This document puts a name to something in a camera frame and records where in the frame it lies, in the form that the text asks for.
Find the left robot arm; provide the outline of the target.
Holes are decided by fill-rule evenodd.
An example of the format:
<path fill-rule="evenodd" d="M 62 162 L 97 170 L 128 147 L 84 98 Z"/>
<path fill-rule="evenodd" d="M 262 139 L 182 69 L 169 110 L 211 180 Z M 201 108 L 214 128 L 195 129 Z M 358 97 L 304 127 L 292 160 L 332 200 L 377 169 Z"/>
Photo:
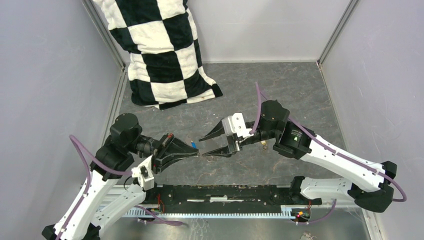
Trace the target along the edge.
<path fill-rule="evenodd" d="M 130 209 L 156 200 L 156 174 L 199 154 L 198 149 L 171 133 L 160 140 L 143 135 L 139 120 L 132 113 L 120 114 L 109 131 L 95 154 L 75 136 L 70 136 L 87 176 L 63 217 L 43 229 L 45 239 L 101 239 Z"/>

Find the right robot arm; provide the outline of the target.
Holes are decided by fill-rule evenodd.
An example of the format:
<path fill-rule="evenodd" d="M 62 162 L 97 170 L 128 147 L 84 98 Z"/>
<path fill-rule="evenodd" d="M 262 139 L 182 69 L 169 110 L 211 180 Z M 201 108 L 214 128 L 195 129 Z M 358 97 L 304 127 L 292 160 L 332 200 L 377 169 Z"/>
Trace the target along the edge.
<path fill-rule="evenodd" d="M 207 152 L 208 156 L 229 158 L 246 145 L 275 139 L 273 150 L 281 156 L 323 167 L 335 178 L 293 178 L 288 190 L 295 204 L 335 199 L 355 203 L 383 213 L 394 201 L 397 165 L 391 161 L 372 162 L 351 154 L 290 119 L 290 111 L 276 100 L 264 101 L 255 121 L 246 122 L 242 113 L 222 118 L 203 139 L 224 135 L 227 145 Z"/>

